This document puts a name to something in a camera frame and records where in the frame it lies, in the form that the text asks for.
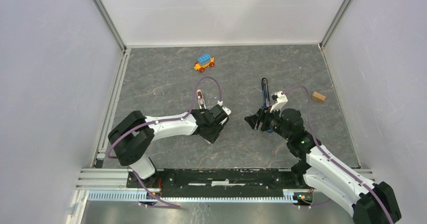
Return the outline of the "blue stapler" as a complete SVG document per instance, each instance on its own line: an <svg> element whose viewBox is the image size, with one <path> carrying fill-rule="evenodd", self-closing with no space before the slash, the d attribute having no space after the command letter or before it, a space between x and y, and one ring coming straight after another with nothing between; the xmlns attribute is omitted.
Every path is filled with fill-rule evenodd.
<svg viewBox="0 0 427 224"><path fill-rule="evenodd" d="M262 93L263 93L263 107L270 107L270 95L269 95L269 89L268 89L268 80L267 78L261 79L261 87L262 87Z"/></svg>

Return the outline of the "pink white staple remover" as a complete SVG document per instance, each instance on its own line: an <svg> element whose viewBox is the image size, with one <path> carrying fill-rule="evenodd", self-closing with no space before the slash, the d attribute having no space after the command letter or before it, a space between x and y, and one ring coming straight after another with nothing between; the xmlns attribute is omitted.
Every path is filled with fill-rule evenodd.
<svg viewBox="0 0 427 224"><path fill-rule="evenodd" d="M197 101L198 101L198 104L199 104L199 108L200 109L206 109L205 100L204 100L204 97L203 97L202 90L198 89L196 91L196 93L197 93Z"/></svg>

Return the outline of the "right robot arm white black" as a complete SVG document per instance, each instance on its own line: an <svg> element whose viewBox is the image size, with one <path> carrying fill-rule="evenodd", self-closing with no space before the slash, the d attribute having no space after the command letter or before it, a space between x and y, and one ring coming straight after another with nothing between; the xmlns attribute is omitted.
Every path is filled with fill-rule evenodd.
<svg viewBox="0 0 427 224"><path fill-rule="evenodd" d="M392 187L375 183L336 158L304 128L300 111L271 112L260 108L244 120L261 131L273 131L287 141L290 152L300 159L292 166L291 182L321 191L340 205L354 223L396 223L402 214Z"/></svg>

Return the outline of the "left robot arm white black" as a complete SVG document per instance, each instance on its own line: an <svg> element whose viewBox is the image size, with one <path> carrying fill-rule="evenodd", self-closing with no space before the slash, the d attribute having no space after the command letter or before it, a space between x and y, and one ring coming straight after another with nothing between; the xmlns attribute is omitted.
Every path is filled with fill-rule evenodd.
<svg viewBox="0 0 427 224"><path fill-rule="evenodd" d="M130 167L145 187L158 182L158 173L146 150L156 140L173 136L199 135L214 143L229 121L231 110L219 104L210 109L193 109L190 113L152 117L139 110L131 112L108 134L111 148L121 166Z"/></svg>

